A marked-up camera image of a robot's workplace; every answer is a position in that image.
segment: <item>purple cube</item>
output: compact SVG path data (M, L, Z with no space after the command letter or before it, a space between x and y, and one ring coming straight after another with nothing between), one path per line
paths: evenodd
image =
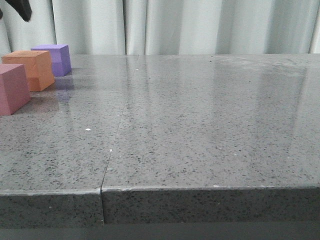
M56 77L67 75L71 71L69 46L67 44L42 44L31 50L49 51L52 59L52 73Z

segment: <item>gray granite table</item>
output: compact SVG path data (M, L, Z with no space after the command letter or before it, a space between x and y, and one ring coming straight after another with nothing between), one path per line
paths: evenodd
M320 220L320 56L75 55L0 116L0 228Z

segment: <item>speckled countertop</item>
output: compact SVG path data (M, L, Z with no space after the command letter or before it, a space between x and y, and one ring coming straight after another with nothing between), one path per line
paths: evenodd
M320 56L75 55L0 116L0 227L320 219Z

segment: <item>curtain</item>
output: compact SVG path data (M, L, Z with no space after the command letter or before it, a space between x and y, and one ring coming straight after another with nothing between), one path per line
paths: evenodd
M72 54L320 53L319 0L0 0L0 54L68 44Z

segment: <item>white curtain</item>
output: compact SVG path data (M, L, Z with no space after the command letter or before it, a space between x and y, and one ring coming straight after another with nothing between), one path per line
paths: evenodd
M72 54L320 53L319 0L0 0L0 54L69 44Z

